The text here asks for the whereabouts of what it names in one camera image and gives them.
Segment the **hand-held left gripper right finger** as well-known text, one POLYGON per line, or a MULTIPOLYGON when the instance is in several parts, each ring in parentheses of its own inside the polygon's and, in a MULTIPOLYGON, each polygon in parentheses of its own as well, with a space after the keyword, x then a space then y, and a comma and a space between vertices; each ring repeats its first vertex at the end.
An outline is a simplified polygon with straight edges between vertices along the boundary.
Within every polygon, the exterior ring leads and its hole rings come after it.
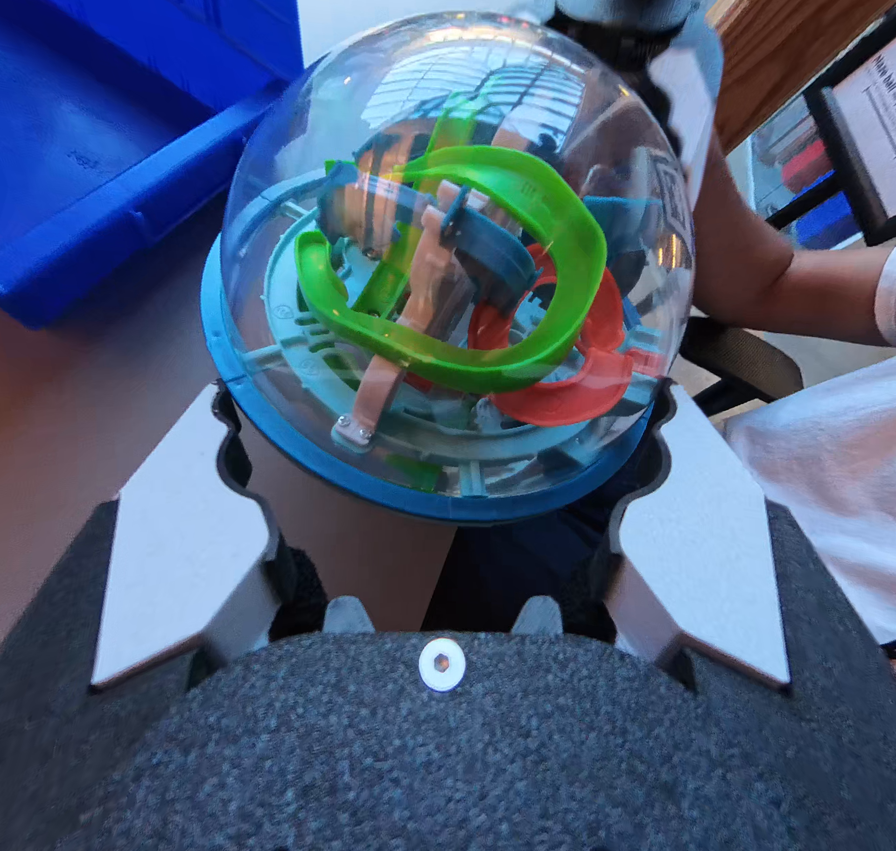
POLYGON ((668 666, 694 650, 772 688, 790 662, 766 498, 677 384, 652 439, 658 473, 614 511, 606 596, 622 651, 668 666))

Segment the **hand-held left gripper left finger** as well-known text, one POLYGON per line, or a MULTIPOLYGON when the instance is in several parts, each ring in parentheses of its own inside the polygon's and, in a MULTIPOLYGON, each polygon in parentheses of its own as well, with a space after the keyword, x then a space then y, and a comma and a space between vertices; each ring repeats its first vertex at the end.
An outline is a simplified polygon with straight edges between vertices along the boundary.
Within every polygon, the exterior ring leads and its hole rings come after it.
POLYGON ((268 643, 281 532, 227 463, 240 443, 226 405, 218 384, 203 388, 118 493, 93 688, 197 649, 227 666, 268 643))

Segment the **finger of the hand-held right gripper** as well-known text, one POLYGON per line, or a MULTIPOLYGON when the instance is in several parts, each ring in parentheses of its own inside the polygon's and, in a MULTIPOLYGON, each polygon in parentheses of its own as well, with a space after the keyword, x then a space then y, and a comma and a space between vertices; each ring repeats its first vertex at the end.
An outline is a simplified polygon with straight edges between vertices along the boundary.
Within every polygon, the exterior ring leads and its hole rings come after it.
POLYGON ((666 123, 680 144, 689 202, 696 202, 721 89, 723 49, 714 28, 683 28, 647 73, 669 103, 666 123))

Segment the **clear plastic maze ball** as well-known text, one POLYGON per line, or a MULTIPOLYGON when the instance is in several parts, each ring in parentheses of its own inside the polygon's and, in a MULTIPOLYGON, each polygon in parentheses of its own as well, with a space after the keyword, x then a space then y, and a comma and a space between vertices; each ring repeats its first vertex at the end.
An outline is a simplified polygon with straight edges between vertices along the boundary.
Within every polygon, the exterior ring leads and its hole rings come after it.
POLYGON ((625 71, 554 28, 443 11, 345 40, 252 134, 203 272, 218 380, 313 476, 485 525, 610 481, 693 293, 673 46, 625 71))

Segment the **person's right forearm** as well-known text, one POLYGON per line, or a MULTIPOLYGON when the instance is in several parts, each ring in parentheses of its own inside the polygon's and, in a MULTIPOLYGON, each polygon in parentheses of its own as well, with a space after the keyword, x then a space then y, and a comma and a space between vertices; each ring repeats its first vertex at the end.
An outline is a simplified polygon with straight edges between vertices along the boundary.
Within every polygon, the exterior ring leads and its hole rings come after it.
POLYGON ((750 210, 713 133, 694 210, 693 303, 725 325, 894 346, 894 242, 796 250, 750 210))

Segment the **person's white shirt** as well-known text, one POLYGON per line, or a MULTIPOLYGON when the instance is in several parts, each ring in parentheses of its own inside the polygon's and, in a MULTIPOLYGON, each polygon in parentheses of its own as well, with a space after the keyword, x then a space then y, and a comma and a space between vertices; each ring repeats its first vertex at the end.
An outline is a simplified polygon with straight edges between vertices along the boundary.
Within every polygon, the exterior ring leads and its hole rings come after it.
POLYGON ((733 416, 722 435, 894 659, 894 358, 733 416))

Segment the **black framed task sign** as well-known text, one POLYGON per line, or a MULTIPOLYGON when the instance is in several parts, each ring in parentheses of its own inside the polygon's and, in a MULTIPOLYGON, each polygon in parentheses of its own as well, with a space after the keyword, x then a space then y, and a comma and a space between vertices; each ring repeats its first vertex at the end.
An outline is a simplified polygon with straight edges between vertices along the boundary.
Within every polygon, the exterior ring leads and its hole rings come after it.
POLYGON ((803 93, 866 244, 895 236, 895 9, 803 93))

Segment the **blue plastic bin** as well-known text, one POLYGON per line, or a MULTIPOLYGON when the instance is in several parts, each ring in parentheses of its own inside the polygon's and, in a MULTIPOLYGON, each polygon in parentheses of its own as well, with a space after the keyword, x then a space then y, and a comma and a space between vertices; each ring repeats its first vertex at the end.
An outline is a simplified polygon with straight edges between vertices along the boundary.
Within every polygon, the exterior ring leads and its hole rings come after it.
POLYGON ((230 186, 297 0, 1 0, 1 307, 40 330, 230 186))

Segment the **wooden post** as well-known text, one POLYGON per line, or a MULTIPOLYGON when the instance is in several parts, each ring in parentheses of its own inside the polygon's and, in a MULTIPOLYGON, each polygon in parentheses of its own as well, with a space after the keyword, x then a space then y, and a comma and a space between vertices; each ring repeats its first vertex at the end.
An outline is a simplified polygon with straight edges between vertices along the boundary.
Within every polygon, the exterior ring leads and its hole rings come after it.
POLYGON ((717 0, 707 15, 724 53, 715 117, 733 151, 895 0, 717 0))

